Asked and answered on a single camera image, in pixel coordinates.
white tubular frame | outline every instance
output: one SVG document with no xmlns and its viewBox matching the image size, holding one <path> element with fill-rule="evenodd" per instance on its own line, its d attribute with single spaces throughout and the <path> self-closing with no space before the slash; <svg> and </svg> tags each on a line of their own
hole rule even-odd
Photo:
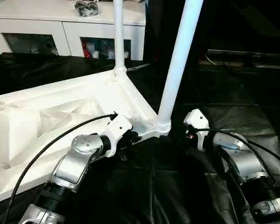
<svg viewBox="0 0 280 224">
<path fill-rule="evenodd" d="M 181 23 L 171 58 L 167 80 L 159 108 L 156 125 L 159 129 L 171 128 L 171 114 L 182 74 L 187 62 L 203 0 L 186 0 Z"/>
<path fill-rule="evenodd" d="M 123 0 L 114 0 L 114 26 L 115 26 L 115 73 L 125 72 L 124 37 L 123 37 Z"/>
</svg>

cable connector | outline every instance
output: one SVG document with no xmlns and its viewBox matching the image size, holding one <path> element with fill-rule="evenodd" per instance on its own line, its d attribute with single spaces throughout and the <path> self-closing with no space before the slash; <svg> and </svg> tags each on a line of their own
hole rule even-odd
<svg viewBox="0 0 280 224">
<path fill-rule="evenodd" d="M 114 111 L 113 114 L 110 114 L 110 120 L 114 120 L 117 116 L 118 114 Z"/>
</svg>

white frame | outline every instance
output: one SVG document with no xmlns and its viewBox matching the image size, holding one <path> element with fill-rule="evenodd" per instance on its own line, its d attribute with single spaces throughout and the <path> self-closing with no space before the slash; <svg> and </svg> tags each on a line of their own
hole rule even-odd
<svg viewBox="0 0 280 224">
<path fill-rule="evenodd" d="M 63 22 L 72 56 L 84 57 L 81 37 L 114 39 L 114 25 Z M 124 39 L 131 40 L 131 60 L 143 59 L 145 26 L 123 26 Z"/>
<path fill-rule="evenodd" d="M 70 55 L 62 23 L 58 21 L 0 19 L 0 52 L 11 52 L 2 33 L 52 35 L 58 54 L 60 56 Z"/>
</svg>

black plastic sheet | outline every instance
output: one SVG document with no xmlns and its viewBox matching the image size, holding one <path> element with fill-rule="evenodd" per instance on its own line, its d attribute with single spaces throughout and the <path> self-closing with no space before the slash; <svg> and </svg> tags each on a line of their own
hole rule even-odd
<svg viewBox="0 0 280 224">
<path fill-rule="evenodd" d="M 127 63 L 127 67 L 137 65 Z M 114 61 L 109 60 L 2 54 L 0 94 L 113 67 Z M 156 112 L 166 73 L 158 64 L 128 72 Z M 213 127 L 240 133 L 280 155 L 280 70 L 186 68 L 169 136 L 146 140 L 123 150 L 121 156 L 94 163 L 69 202 L 67 223 L 237 223 L 232 189 L 206 154 L 184 141 L 183 119 L 196 108 Z M 268 153 L 259 153 L 280 185 L 280 163 Z M 32 189 L 17 196 L 10 223 L 19 221 L 35 193 Z M 0 221 L 7 203 L 0 202 Z"/>
</svg>

white countertop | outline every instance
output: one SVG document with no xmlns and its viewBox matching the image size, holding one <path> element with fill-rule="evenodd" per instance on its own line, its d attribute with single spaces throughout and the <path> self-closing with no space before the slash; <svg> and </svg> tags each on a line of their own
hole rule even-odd
<svg viewBox="0 0 280 224">
<path fill-rule="evenodd" d="M 49 20 L 113 24 L 113 3 L 99 2 L 99 14 L 81 17 L 68 0 L 0 0 L 0 19 Z M 123 3 L 124 25 L 145 26 L 145 3 Z"/>
</svg>

